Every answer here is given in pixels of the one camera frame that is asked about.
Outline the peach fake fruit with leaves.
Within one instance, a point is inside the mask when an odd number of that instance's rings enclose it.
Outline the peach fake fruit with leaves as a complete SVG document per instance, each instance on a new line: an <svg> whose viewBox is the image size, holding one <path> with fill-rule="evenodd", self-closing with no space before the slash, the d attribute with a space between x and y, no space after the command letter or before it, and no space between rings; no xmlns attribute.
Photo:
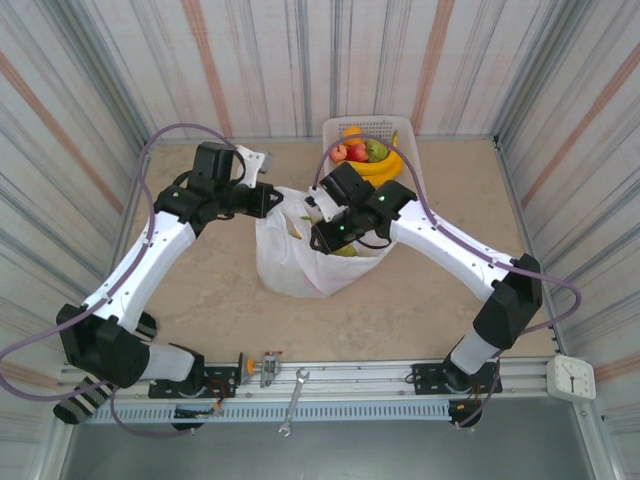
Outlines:
<svg viewBox="0 0 640 480"><path fill-rule="evenodd" d="M293 215L290 218L292 225L291 235L298 240L309 241L311 239L312 228L315 226L315 221L308 215L298 216Z"/></svg>

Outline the white plastic bag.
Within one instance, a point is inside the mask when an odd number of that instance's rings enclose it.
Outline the white plastic bag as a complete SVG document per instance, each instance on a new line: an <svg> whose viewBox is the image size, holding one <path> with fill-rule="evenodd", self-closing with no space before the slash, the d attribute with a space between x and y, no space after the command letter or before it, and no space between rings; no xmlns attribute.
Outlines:
<svg viewBox="0 0 640 480"><path fill-rule="evenodd" d="M297 298L327 298L373 270L390 253L373 233L363 243L354 242L358 256L325 255L310 247L310 240L298 240L290 218L308 215L317 221L322 215L305 201L307 194L279 187L284 200L280 211L272 210L256 221L256 268L263 285L276 293Z"/></svg>

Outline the yellow fake banana bunch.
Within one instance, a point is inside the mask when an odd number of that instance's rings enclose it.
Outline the yellow fake banana bunch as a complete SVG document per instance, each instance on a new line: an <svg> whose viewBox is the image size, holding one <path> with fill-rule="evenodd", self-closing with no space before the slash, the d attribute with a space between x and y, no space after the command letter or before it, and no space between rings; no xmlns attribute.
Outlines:
<svg viewBox="0 0 640 480"><path fill-rule="evenodd" d="M394 179L403 170L403 160L400 155L387 144L389 155L378 163L346 162L351 165L362 177L367 177L374 184L382 184L389 179Z"/></svg>

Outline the white perforated plastic basket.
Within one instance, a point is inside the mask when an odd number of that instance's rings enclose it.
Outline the white perforated plastic basket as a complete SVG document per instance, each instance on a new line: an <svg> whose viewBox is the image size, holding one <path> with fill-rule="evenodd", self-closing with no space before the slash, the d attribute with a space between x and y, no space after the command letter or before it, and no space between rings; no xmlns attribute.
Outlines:
<svg viewBox="0 0 640 480"><path fill-rule="evenodd" d="M344 130L357 125L364 133L375 135L390 141L394 131L398 131L398 148L407 157L417 174L420 187L424 187L416 139L411 122L401 116L393 115L360 115L335 117L326 120L322 127L323 151L341 137Z"/></svg>

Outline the silver metal clamp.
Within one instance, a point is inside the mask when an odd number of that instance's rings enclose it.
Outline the silver metal clamp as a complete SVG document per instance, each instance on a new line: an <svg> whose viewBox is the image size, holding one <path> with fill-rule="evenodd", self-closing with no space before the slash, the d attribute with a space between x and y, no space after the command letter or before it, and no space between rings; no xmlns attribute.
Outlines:
<svg viewBox="0 0 640 480"><path fill-rule="evenodd" d="M260 387L270 387L280 371L281 351L267 351L264 353L260 370Z"/></svg>

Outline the silver metal wrench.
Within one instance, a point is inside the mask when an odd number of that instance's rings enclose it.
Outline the silver metal wrench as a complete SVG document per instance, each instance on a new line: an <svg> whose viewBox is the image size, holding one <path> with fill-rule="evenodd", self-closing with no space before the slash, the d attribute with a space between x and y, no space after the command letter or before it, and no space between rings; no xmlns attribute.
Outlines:
<svg viewBox="0 0 640 480"><path fill-rule="evenodd" d="M284 437L288 437L291 434L291 422L296 412L297 403L301 396L303 386L308 381L309 376L310 373L303 369L298 369L296 371L295 387L286 411L284 421L278 429L278 433L283 435Z"/></svg>

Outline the black white striped sock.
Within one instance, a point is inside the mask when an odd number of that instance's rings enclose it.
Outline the black white striped sock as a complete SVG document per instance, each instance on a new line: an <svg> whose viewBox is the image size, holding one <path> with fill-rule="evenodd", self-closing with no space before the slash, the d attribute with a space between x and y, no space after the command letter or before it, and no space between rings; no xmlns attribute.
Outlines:
<svg viewBox="0 0 640 480"><path fill-rule="evenodd" d="M129 332L116 323L91 315L60 333L68 363L86 376L74 394L53 407L56 418L68 425L88 420L105 404L116 387L129 387L141 378L149 360L148 344L158 333L154 317L144 312Z"/></svg>

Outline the white square clock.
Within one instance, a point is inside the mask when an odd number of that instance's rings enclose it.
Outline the white square clock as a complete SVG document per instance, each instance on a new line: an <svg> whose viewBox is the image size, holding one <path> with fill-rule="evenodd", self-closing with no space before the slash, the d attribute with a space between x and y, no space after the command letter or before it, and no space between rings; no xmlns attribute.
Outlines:
<svg viewBox="0 0 640 480"><path fill-rule="evenodd" d="M557 399L584 404L596 398L595 371L588 362L558 355L546 364L547 393Z"/></svg>

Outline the aluminium mounting rail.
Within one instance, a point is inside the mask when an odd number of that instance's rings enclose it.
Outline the aluminium mounting rail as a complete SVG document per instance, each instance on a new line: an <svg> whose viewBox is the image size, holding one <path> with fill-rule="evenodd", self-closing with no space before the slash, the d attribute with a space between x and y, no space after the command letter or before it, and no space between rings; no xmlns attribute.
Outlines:
<svg viewBox="0 0 640 480"><path fill-rule="evenodd" d="M207 367L237 367L238 386L235 397L231 399L247 401L284 401L290 398L296 380L296 371L303 369L310 373L302 390L304 401L339 400L388 400L396 397L416 396L414 387L405 382L411 366L418 363L439 363L437 360L407 361L366 361L366 362L282 362L279 374L270 387L260 387L260 375L256 373L243 385L239 384L239 365L237 363L211 363ZM141 380L134 386L122 389L118 398L123 401L171 401L204 402L190 399L151 399L148 388L154 380ZM481 399L487 394L473 390L462 395L418 395L438 399Z"/></svg>

